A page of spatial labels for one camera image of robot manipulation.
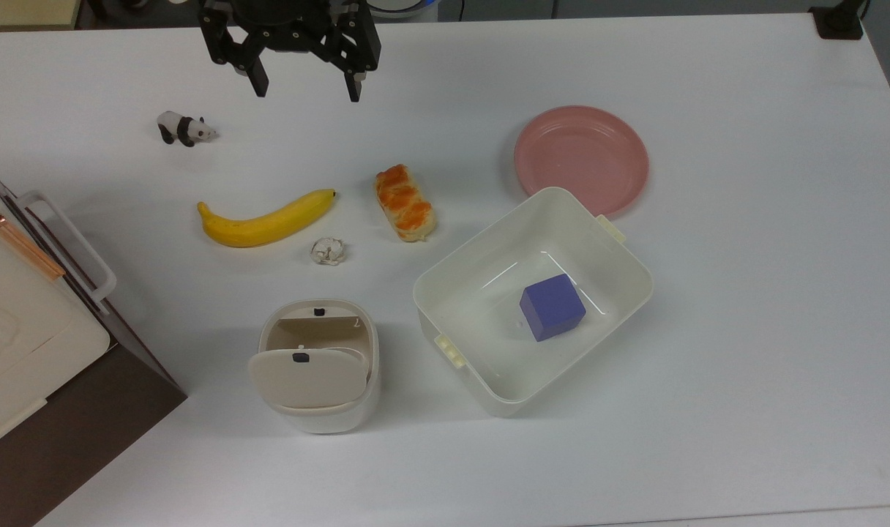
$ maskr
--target brown wooden panel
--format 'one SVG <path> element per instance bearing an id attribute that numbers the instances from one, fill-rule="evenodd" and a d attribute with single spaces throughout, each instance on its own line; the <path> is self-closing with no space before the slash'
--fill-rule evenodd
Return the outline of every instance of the brown wooden panel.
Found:
<path id="1" fill-rule="evenodd" d="M 115 346 L 0 439 L 0 527 L 34 525 L 185 396 Z"/>

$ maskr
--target floor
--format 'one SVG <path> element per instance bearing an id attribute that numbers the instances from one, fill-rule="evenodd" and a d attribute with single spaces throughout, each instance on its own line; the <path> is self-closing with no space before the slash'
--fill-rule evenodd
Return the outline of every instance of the floor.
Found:
<path id="1" fill-rule="evenodd" d="M 890 83 L 890 0 L 870 0 L 864 29 Z M 100 0 L 106 17 L 91 11 L 85 0 L 78 27 L 132 28 L 197 26 L 197 0 Z M 549 18 L 637 17 L 733 13 L 807 12 L 813 6 L 834 6 L 837 0 L 442 0 L 439 21 L 528 20 Z M 137 4 L 141 7 L 124 7 Z"/>

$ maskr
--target bread roll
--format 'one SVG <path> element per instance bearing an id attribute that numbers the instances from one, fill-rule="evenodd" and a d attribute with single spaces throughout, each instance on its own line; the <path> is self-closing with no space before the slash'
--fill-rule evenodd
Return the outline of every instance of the bread roll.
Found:
<path id="1" fill-rule="evenodd" d="M 432 204 L 422 199 L 416 180 L 405 165 L 378 173 L 374 190 L 389 224 L 401 240 L 425 240 L 426 234 L 435 229 Z"/>

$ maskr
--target drawer handle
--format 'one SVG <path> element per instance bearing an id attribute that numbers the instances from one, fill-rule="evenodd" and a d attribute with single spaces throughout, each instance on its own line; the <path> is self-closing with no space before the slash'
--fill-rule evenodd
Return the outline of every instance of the drawer handle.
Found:
<path id="1" fill-rule="evenodd" d="M 47 204 L 49 208 L 51 208 L 51 211 L 53 211 L 58 219 L 60 219 L 61 222 L 64 223 L 64 226 L 67 227 L 67 230 L 71 231 L 71 234 L 73 234 L 73 236 L 77 238 L 78 243 L 81 244 L 81 247 L 83 247 L 84 250 L 86 250 L 87 253 L 90 254 L 91 258 L 93 258 L 100 269 L 103 270 L 105 277 L 104 283 L 100 284 L 100 287 L 97 287 L 97 289 L 94 289 L 93 291 L 89 290 L 84 280 L 78 280 L 78 283 L 81 284 L 81 287 L 84 288 L 88 296 L 90 296 L 91 299 L 94 300 L 94 302 L 99 304 L 100 301 L 106 298 L 108 294 L 113 293 L 113 288 L 116 287 L 116 274 L 113 273 L 113 270 L 110 267 L 107 267 L 106 261 L 104 261 L 103 258 L 100 257 L 100 254 L 97 254 L 97 251 L 94 250 L 93 247 L 91 247 L 91 244 L 86 239 L 84 239 L 83 234 L 81 234 L 81 231 L 78 231 L 78 228 L 74 226 L 74 223 L 71 223 L 71 220 L 68 220 L 67 216 L 63 212 L 61 212 L 61 209 L 58 208 L 58 206 L 56 206 L 54 203 L 51 203 L 51 200 L 48 199 L 45 194 L 40 193 L 40 191 L 38 190 L 29 191 L 29 193 L 26 193 L 23 196 L 19 197 L 19 199 L 16 200 L 16 204 L 20 207 L 28 208 L 38 201 L 44 201 L 44 203 Z"/>

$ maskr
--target white plastic container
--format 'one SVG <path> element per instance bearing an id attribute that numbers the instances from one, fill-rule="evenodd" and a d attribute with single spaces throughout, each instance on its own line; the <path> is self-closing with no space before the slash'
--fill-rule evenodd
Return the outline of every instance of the white plastic container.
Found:
<path id="1" fill-rule="evenodd" d="M 377 407 L 377 329 L 361 307 L 346 300 L 287 304 L 263 327 L 249 370 L 263 400 L 296 427 L 342 433 Z"/>
<path id="2" fill-rule="evenodd" d="M 422 332 L 489 414 L 511 416 L 653 294 L 653 277 L 623 239 L 568 191 L 541 190 L 419 277 Z M 520 296 L 561 273 L 588 312 L 575 329 L 537 343 Z"/>

